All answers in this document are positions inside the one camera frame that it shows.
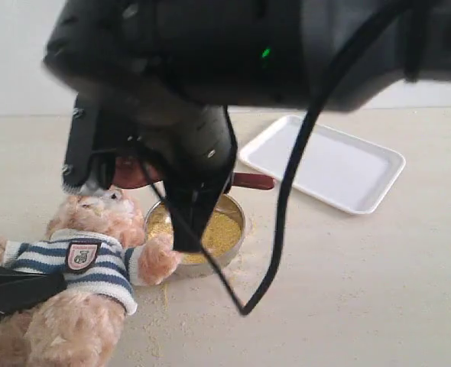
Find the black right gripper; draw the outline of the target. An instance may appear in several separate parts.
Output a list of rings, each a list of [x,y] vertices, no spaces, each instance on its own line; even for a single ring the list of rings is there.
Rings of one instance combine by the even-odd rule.
[[[232,172],[232,167],[212,171],[160,169],[173,224],[173,250],[202,251],[203,234],[219,198],[232,185]]]

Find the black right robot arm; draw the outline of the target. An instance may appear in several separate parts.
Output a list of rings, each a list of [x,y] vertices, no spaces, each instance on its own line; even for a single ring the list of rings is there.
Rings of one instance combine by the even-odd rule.
[[[156,167],[197,252],[232,184],[230,106],[312,109],[336,57],[364,51],[328,98],[348,112],[397,80],[451,81],[451,1],[68,1],[44,66],[76,92],[63,188],[98,195],[115,159]]]

